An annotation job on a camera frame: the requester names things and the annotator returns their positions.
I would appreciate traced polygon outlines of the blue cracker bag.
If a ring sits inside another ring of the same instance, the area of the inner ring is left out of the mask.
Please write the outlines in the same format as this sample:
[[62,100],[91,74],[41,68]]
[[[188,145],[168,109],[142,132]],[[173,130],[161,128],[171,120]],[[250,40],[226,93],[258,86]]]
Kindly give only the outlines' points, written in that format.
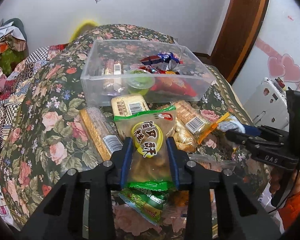
[[147,56],[140,60],[145,66],[151,66],[158,70],[170,71],[183,64],[183,61],[172,52],[162,52],[157,55]]

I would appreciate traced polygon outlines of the green snack packet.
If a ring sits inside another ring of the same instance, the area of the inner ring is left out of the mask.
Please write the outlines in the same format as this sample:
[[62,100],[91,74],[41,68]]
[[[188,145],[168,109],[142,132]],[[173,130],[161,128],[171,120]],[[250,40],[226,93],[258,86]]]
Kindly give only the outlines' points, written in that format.
[[169,195],[166,191],[151,191],[147,189],[123,189],[119,192],[119,197],[128,206],[154,225],[159,224]]

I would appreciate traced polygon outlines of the clear plastic storage bin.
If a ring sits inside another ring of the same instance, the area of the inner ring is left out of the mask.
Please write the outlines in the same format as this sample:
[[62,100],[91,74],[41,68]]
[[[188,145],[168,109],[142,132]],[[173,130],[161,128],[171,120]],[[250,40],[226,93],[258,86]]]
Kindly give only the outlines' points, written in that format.
[[147,103],[198,101],[216,78],[193,52],[178,44],[96,40],[81,74],[88,105],[141,94]]

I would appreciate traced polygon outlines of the red snack bag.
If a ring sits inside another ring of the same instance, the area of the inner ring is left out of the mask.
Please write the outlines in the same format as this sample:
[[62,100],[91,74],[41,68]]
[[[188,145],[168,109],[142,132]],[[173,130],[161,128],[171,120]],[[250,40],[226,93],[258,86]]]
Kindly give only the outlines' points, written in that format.
[[152,74],[173,75],[173,77],[156,77],[155,84],[151,87],[150,91],[164,91],[190,97],[197,96],[197,93],[192,86],[181,77],[176,77],[177,74],[173,71],[164,71],[152,66],[143,66],[140,67],[140,69],[146,70]]

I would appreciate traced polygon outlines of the gold wrapped biscuit tube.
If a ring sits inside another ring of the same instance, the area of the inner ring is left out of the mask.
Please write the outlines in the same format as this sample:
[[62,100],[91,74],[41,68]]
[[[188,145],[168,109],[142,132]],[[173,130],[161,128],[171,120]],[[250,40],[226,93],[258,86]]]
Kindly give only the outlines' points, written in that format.
[[109,160],[112,154],[122,149],[117,132],[107,122],[98,107],[86,107],[79,112],[88,137],[98,152],[101,161]]

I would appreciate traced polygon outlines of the white orange snack packet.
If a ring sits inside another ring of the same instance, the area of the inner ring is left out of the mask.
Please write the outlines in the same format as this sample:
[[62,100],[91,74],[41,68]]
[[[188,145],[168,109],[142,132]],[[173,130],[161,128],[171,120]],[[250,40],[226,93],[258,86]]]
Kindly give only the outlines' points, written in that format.
[[227,131],[245,133],[245,127],[243,124],[234,115],[231,115],[229,112],[227,112],[218,120],[206,125],[203,131],[199,134],[197,143],[201,144],[202,141],[216,129],[224,133]]

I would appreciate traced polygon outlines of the green apple jelly cup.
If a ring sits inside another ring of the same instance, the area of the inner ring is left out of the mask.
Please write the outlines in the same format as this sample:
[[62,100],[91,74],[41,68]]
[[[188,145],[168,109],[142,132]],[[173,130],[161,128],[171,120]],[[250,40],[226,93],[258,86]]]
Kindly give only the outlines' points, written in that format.
[[126,84],[130,94],[138,93],[144,96],[155,85],[155,78],[144,69],[129,70],[127,75],[129,78],[126,79]]

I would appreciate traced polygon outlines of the brown wooden door frame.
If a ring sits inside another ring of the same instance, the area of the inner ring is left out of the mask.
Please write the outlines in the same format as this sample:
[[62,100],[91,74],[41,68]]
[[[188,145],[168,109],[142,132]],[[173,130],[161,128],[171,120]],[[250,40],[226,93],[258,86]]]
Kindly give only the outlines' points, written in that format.
[[233,83],[261,29],[269,0],[230,0],[210,61]]

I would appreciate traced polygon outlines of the orange biscuit pack barcode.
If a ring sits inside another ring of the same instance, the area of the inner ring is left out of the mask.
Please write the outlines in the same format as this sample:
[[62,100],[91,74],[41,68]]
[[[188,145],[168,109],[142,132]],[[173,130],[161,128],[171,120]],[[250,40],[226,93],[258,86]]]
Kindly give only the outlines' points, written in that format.
[[204,119],[188,102],[174,102],[178,119],[196,137],[210,127],[210,122]]

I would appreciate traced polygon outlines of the green-edged pastry bag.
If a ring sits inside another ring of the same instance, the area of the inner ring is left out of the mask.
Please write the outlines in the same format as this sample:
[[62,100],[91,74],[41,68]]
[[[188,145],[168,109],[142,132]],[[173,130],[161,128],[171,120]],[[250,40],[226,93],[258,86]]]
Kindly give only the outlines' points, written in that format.
[[174,134],[175,118],[175,106],[114,117],[119,135],[133,142],[126,187],[151,191],[173,188],[166,140]]

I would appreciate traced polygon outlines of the white wardrobe with hearts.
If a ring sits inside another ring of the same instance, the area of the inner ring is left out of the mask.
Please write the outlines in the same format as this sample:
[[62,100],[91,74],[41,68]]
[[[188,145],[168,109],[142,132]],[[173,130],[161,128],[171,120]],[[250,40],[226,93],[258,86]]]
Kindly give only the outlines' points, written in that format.
[[300,67],[300,5],[296,0],[269,0],[257,40],[232,84],[242,104],[269,77],[269,57],[286,54]]

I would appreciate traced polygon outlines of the floral bed cover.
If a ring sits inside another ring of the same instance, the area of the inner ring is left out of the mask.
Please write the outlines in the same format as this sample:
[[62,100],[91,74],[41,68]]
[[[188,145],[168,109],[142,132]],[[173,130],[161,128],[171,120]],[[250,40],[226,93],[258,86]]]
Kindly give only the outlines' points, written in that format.
[[[127,24],[96,27],[80,35],[74,42],[51,56],[39,48],[21,63],[23,70],[34,70],[27,80],[21,103],[8,129],[0,154],[0,186],[6,204],[19,229],[26,224],[44,197],[66,171],[85,171],[97,164],[80,122],[79,110],[86,106],[80,75],[94,40],[131,39],[175,43],[167,34]],[[200,114],[212,120],[230,112],[245,125],[251,119],[241,106],[230,84],[212,66],[207,67],[216,80],[199,101],[190,102]],[[269,168],[250,159],[245,149],[226,152],[218,133],[210,134],[196,153],[207,154],[221,161],[234,159],[245,183],[259,197],[266,188]],[[162,215],[162,222],[153,225],[125,204],[114,193],[113,207],[118,239],[182,239],[185,205],[171,208]]]

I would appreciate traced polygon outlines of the small dark snack bar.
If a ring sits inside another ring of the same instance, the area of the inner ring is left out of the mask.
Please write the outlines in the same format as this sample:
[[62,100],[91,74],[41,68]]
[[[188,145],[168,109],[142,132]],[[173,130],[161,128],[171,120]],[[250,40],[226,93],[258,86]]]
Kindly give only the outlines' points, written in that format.
[[109,94],[119,94],[124,90],[121,75],[123,74],[123,62],[121,60],[108,59],[102,70],[104,76],[115,76],[106,78],[103,83],[104,90]]

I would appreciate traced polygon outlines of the cream wrapped cake pack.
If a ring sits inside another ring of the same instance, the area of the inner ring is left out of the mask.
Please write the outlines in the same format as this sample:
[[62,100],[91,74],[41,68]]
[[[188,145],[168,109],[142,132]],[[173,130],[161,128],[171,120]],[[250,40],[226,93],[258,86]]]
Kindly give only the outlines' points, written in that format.
[[147,102],[140,94],[117,96],[111,99],[114,116],[131,116],[139,112],[149,111]]

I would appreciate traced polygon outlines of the pile of clothes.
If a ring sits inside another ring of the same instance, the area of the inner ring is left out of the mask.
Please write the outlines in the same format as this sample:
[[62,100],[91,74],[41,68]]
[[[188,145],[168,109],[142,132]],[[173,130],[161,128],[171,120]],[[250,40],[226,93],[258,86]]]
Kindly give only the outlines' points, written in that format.
[[23,22],[12,18],[0,25],[0,68],[9,76],[17,64],[28,56]]

